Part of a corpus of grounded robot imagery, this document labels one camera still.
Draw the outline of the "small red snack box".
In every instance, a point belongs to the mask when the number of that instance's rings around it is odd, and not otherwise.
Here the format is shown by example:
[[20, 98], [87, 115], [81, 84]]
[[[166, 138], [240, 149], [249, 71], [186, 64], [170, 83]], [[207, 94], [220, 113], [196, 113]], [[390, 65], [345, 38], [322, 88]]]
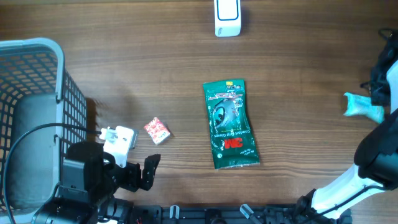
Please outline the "small red snack box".
[[144, 129], [156, 145], [159, 145], [171, 135], [166, 125], [158, 117], [154, 117], [152, 121], [144, 126]]

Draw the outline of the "green 3M gloves package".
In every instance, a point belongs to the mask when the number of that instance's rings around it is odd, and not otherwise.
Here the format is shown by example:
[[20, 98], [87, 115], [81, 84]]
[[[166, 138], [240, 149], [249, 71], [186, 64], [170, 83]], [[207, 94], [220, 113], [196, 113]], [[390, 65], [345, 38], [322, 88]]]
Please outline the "green 3M gloves package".
[[214, 168], [259, 164], [256, 141], [246, 114], [244, 80], [204, 83], [203, 91]]

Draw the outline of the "mint green tissue pack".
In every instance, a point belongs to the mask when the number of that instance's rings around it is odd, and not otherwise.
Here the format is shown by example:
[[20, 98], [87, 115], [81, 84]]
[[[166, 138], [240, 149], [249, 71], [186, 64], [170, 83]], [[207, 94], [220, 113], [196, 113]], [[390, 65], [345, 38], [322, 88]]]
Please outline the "mint green tissue pack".
[[363, 115], [378, 124], [384, 121], [384, 108], [373, 105], [370, 97], [355, 95], [349, 92], [346, 92], [344, 96], [348, 100], [344, 116]]

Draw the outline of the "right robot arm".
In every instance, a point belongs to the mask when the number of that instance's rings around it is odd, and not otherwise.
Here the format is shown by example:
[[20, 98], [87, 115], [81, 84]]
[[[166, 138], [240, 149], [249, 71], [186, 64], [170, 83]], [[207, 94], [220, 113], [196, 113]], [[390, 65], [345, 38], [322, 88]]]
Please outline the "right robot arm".
[[382, 28], [386, 41], [370, 80], [362, 83], [371, 104], [389, 106], [389, 116], [359, 144], [354, 164], [329, 185], [300, 197], [292, 219], [344, 223], [343, 213], [360, 201], [397, 188], [397, 29]]

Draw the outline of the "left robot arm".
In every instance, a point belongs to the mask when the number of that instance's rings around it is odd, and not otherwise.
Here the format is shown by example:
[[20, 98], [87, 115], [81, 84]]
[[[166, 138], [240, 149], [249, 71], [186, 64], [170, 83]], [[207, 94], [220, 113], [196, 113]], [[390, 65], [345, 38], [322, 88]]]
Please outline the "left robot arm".
[[62, 162], [61, 181], [32, 223], [142, 223], [142, 213], [114, 194], [119, 188], [150, 190], [160, 158], [154, 154], [145, 159], [143, 167], [128, 163], [122, 168], [100, 143], [71, 145]]

